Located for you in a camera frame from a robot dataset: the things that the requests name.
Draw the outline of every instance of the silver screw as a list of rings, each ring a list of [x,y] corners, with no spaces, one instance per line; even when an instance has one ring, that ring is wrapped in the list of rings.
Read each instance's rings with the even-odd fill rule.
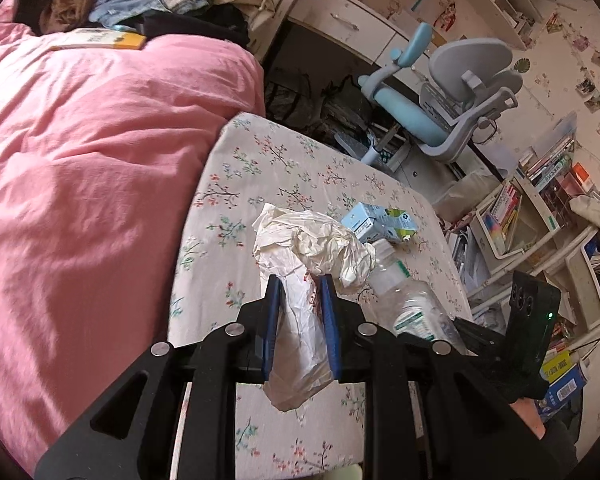
[[[240,323],[231,323],[226,326],[224,331],[230,336],[240,335],[244,332],[244,325],[241,325]]]
[[[151,347],[151,353],[156,357],[162,357],[163,355],[167,355],[169,353],[169,343],[160,342],[155,343]]]
[[[358,332],[360,332],[362,335],[374,335],[376,332],[378,332],[378,327],[373,323],[360,323],[358,325]]]
[[[433,342],[431,349],[438,355],[449,355],[451,354],[451,345],[442,339],[438,339]]]

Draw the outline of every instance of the pink bedsheet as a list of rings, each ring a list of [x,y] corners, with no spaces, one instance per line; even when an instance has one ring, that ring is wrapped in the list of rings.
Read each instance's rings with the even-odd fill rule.
[[[0,438],[31,472],[168,315],[221,127],[264,113],[240,47],[165,36],[48,52],[0,8]]]

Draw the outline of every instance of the crumpled paper bag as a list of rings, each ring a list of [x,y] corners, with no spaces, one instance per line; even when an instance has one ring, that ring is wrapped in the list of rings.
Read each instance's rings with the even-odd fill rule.
[[[263,391],[286,412],[333,381],[312,276],[332,274],[339,294],[355,294],[365,285],[376,254],[372,245],[363,245],[353,231],[322,213],[267,203],[253,228],[263,295],[270,274],[285,287],[273,368]]]

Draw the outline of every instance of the person's hand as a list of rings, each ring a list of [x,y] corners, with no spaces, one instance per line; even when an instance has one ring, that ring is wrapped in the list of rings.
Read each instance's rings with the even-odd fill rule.
[[[510,404],[510,406],[523,422],[528,425],[529,429],[534,432],[534,435],[538,437],[538,439],[544,437],[544,432],[546,430],[542,420],[540,420],[538,410],[536,410],[536,404],[532,399],[518,399],[513,404]]]

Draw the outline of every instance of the floral tablecloth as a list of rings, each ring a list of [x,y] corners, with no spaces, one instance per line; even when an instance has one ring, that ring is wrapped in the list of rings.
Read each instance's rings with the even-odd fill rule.
[[[251,114],[239,114],[213,148],[189,210],[171,295],[169,340],[201,341],[234,321],[260,293],[251,227],[265,202],[340,219],[357,202],[405,209],[420,227],[400,257],[431,284],[450,313],[471,319],[436,215],[418,193],[349,156]],[[365,312],[376,298],[357,297]],[[316,474],[361,462],[364,385],[331,383],[297,410],[281,413],[262,389],[239,384],[236,478]]]

